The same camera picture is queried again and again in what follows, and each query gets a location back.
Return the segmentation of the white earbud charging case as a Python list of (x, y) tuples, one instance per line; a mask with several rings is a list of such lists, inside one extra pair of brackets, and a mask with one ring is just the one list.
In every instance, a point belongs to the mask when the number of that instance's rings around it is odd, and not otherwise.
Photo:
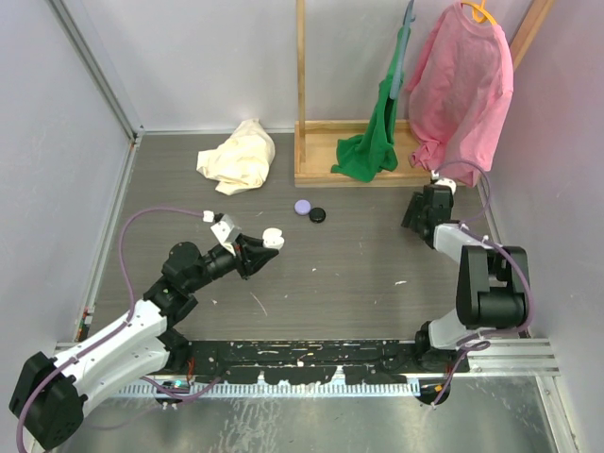
[(262, 233), (262, 246), (269, 249), (280, 250), (285, 244), (283, 232), (276, 227), (268, 227)]

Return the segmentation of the purple earbud charging case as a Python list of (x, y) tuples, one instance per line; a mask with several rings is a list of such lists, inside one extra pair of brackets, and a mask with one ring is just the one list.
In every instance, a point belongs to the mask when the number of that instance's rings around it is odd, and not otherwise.
[(310, 213), (312, 205), (307, 199), (299, 199), (294, 203), (294, 212), (301, 216), (306, 216)]

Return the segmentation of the black earbud charging case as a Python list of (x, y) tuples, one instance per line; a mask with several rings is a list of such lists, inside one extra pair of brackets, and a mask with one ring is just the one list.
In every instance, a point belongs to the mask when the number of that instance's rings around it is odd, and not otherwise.
[(323, 208), (315, 207), (309, 212), (310, 220), (315, 224), (321, 224), (327, 219), (327, 212)]

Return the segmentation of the cream cloth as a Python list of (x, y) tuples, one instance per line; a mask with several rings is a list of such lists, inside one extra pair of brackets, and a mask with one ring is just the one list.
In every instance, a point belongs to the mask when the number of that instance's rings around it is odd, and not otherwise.
[(217, 182), (215, 191), (234, 195), (260, 188), (275, 158), (273, 139), (257, 118), (242, 121), (218, 147), (199, 151), (196, 171)]

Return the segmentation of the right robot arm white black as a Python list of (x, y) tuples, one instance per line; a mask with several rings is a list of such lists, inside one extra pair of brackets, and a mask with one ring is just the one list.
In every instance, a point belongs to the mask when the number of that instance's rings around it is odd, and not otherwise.
[(453, 207), (453, 189), (431, 182), (412, 195), (402, 220), (404, 228), (458, 265), (455, 308), (415, 334), (413, 357), (427, 372), (457, 359), (467, 346), (485, 345), (492, 335), (525, 330), (531, 316), (526, 251), (473, 234), (452, 219)]

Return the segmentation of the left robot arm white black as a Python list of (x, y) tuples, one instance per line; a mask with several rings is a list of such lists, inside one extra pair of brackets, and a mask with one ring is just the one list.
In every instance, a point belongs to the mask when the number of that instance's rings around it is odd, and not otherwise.
[(194, 243), (178, 243), (160, 279), (122, 317), (53, 358), (31, 356), (8, 404), (18, 419), (18, 450), (25, 451), (26, 433), (51, 450), (129, 382), (161, 370), (183, 371), (190, 343), (175, 326), (196, 306), (195, 293), (230, 272), (250, 278), (284, 244), (278, 228), (266, 229), (259, 239), (239, 234), (231, 245), (217, 244), (206, 254)]

